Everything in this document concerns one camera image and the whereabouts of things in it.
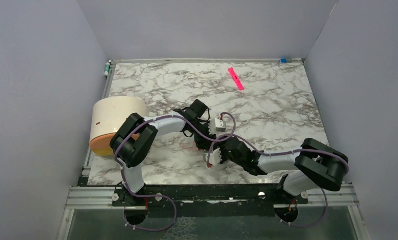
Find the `cream cylindrical umbrella bin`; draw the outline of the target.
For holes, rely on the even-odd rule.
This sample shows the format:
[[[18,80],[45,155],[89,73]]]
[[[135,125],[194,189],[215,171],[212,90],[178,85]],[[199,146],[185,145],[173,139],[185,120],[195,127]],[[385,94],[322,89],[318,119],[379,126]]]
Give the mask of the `cream cylindrical umbrella bin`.
[[[109,97],[98,101],[92,111],[90,149],[100,157],[114,154],[110,141],[133,113],[149,116],[149,107],[141,99],[130,96]]]

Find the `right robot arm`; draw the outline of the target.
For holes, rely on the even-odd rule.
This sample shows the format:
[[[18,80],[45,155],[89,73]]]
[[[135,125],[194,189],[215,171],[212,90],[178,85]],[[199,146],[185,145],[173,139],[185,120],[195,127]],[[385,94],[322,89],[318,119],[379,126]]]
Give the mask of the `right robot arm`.
[[[338,192],[350,171],[343,153],[313,138],[305,139],[298,149],[265,153],[238,135],[225,134],[221,142],[211,144],[204,159],[209,167],[231,161],[252,176],[289,171],[277,190],[290,198],[316,188]]]

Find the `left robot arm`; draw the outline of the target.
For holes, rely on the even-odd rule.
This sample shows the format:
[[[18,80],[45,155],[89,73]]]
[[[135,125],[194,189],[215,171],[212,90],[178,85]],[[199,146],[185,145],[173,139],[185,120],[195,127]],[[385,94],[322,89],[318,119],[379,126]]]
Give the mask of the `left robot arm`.
[[[217,138],[217,132],[226,130],[226,124],[219,118],[202,119],[205,113],[210,113],[209,107],[197,99],[191,106],[167,115],[143,117],[138,113],[131,114],[109,144],[121,168],[122,185],[132,194],[145,186],[141,164],[157,137],[189,132],[198,149],[208,150]]]

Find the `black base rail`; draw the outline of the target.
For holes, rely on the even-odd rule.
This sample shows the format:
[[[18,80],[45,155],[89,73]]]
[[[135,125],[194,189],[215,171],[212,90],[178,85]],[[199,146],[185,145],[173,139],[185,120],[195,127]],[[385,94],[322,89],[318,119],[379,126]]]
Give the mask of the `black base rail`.
[[[178,217],[274,217],[275,208],[307,204],[301,196],[282,193],[276,183],[153,185],[143,187],[136,196],[125,188],[115,188],[112,206],[128,215],[150,218]]]

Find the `pink highlighter marker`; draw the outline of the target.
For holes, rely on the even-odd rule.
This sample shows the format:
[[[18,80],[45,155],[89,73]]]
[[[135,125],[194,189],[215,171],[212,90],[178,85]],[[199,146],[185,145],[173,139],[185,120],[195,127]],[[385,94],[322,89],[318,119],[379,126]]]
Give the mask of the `pink highlighter marker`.
[[[241,80],[240,80],[240,77],[239,77],[239,76],[237,75],[237,73],[235,72],[234,68],[233,68],[233,67],[230,67],[230,68],[228,69],[228,72],[229,72],[229,74],[231,75],[231,77],[232,77],[234,83],[236,84],[237,88],[238,88],[240,91],[244,91],[245,88],[244,88],[244,86],[243,86],[243,84],[242,84],[242,82],[241,82]]]

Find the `pink folding umbrella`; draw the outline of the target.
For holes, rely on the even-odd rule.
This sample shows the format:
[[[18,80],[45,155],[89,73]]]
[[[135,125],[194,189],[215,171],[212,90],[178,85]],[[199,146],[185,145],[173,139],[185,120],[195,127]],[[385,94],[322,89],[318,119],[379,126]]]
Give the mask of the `pink folding umbrella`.
[[[203,149],[200,149],[196,146],[194,142],[181,142],[179,146],[186,151],[190,152],[200,152],[203,151]]]

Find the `green white marker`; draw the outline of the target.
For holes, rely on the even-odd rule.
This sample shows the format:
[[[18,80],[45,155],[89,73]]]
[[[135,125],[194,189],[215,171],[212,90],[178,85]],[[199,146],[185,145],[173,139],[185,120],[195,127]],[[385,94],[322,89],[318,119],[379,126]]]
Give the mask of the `green white marker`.
[[[108,61],[105,65],[105,71],[104,71],[104,76],[108,77],[109,76],[109,72],[110,72],[110,67],[111,67],[111,62]]]

